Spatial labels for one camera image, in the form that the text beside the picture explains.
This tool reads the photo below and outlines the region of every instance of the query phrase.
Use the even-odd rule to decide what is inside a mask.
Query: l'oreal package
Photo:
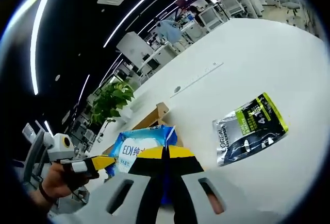
[[[140,152],[158,146],[176,145],[176,142],[174,128],[165,125],[121,132],[109,154],[116,158],[116,163],[107,167],[106,171],[111,177],[117,171],[128,173]]]
[[[213,121],[219,166],[251,156],[280,140],[288,131],[267,93]]]

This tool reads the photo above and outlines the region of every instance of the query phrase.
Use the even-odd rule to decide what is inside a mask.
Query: potted plant
[[[127,101],[134,98],[132,88],[126,82],[114,82],[107,85],[92,105],[92,122],[103,124],[116,122]]]

